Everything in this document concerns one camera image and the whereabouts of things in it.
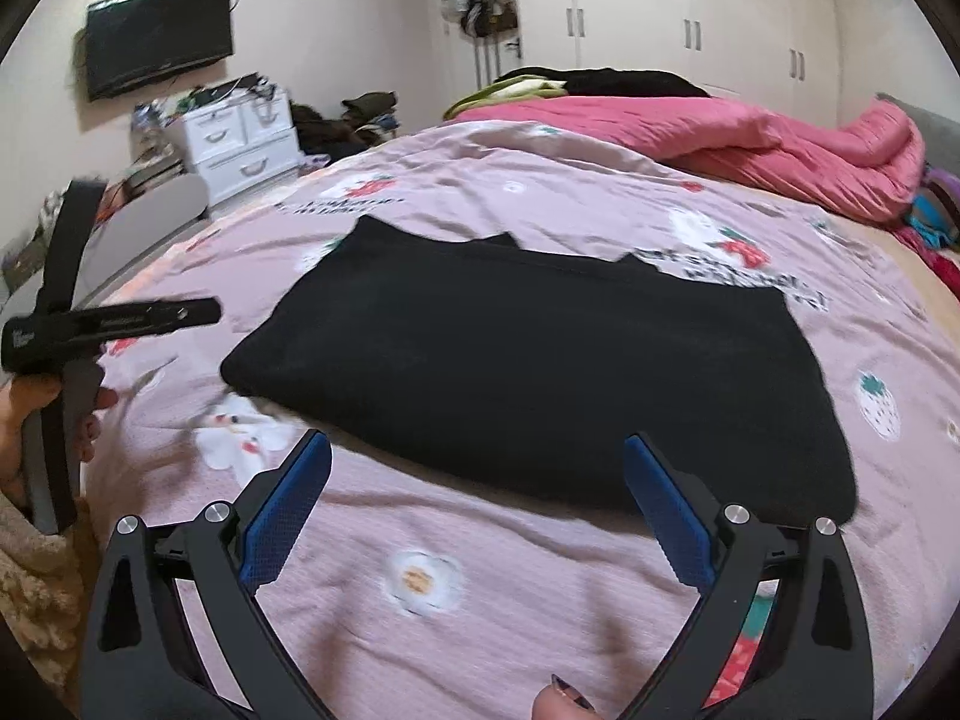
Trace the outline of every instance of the strawberry print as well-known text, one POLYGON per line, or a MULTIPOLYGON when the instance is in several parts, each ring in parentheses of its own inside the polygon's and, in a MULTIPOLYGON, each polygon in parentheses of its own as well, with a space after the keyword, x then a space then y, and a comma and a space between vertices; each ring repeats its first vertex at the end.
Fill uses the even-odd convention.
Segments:
POLYGON ((739 254, 747 268, 762 268, 770 262, 766 252, 748 241, 723 241, 716 246, 728 254, 739 254))
POLYGON ((713 686, 704 707, 710 707, 724 699, 731 698, 731 696, 736 696, 759 646, 759 640, 751 640, 745 635, 740 635, 736 640, 736 645, 733 645, 733 651, 723 668, 720 679, 713 686))
POLYGON ((119 341, 114 341, 109 343, 107 346, 107 354, 110 357, 118 356, 124 349, 128 349, 137 342, 137 338, 120 338, 119 341))
POLYGON ((894 395, 885 382, 870 372, 862 371, 854 386, 860 412, 883 440, 895 442, 901 432, 901 419, 894 395))
POLYGON ((354 197, 365 197, 368 194, 375 194, 380 190, 387 189, 387 187, 391 187, 395 183, 397 182, 392 178, 373 178, 373 180, 367 181, 365 184, 347 190, 344 193, 344 197, 350 197, 351 199, 354 199, 354 197))

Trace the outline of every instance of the painted fingernail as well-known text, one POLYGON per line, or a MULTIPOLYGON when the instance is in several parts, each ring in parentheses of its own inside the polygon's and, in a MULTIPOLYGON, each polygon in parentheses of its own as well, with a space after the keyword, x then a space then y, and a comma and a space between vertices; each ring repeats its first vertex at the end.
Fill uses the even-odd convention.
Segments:
POLYGON ((559 690, 560 693, 563 693, 570 701, 574 704, 577 704, 581 709, 588 709, 590 712, 594 712, 593 704, 591 704, 584 694, 580 693, 577 688, 573 685, 570 685, 566 680, 560 679, 556 674, 550 675, 550 683, 554 686, 556 690, 559 690))

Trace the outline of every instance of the drawer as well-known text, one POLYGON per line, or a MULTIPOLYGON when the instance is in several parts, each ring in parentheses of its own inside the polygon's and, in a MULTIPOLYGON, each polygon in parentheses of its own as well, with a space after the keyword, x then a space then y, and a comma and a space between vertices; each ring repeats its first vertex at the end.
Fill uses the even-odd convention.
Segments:
POLYGON ((197 165, 197 172, 210 189, 210 205, 214 205, 296 167, 298 162, 296 132, 288 129, 280 137, 258 143, 240 153, 202 162, 197 165))
POLYGON ((200 162, 246 146, 243 119, 238 105, 227 105, 209 113, 198 111, 179 123, 181 146, 186 146, 190 161, 200 162))
POLYGON ((249 143, 265 140, 294 125, 290 118, 289 100, 280 90, 277 90, 272 100, 248 95, 248 98, 240 103, 240 114, 249 143))

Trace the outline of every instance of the drawer handle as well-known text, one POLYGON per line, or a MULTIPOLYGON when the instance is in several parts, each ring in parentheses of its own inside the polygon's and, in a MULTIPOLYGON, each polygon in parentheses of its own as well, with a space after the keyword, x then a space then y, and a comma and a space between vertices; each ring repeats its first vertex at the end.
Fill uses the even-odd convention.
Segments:
POLYGON ((267 158, 264 157, 256 165, 243 165, 240 172, 243 175, 257 175, 258 173, 263 172, 264 167, 267 167, 267 158))

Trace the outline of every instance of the wardrobe door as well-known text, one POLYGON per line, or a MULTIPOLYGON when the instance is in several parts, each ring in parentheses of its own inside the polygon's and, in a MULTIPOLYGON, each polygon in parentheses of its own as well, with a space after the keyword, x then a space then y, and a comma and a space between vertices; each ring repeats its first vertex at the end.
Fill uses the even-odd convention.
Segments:
POLYGON ((737 24, 731 45, 743 103, 792 114, 799 57, 791 53, 790 0, 727 0, 737 24))
POLYGON ((790 0, 798 53, 793 115, 819 127, 837 126, 840 40, 834 0, 790 0))
POLYGON ((517 0, 523 64, 576 68, 576 4, 573 0, 517 0))
POLYGON ((690 0, 576 1, 581 67, 688 76, 694 41, 690 0))
POLYGON ((741 12, 747 0, 692 0, 694 41, 690 80, 714 97, 742 100, 747 77, 743 64, 749 42, 741 12))

